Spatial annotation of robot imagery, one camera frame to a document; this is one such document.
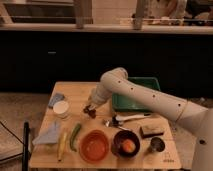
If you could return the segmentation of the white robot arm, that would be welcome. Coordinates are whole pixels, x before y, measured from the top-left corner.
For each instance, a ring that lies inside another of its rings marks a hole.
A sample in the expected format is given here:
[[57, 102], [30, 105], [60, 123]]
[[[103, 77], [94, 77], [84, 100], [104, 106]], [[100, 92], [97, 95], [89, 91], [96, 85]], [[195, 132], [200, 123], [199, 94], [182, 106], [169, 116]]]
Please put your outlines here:
[[101, 76], [100, 82], [91, 91], [87, 107], [90, 110], [97, 109], [113, 93], [141, 103], [192, 133], [196, 137], [196, 145], [191, 171], [213, 171], [213, 108], [132, 83], [122, 67]]

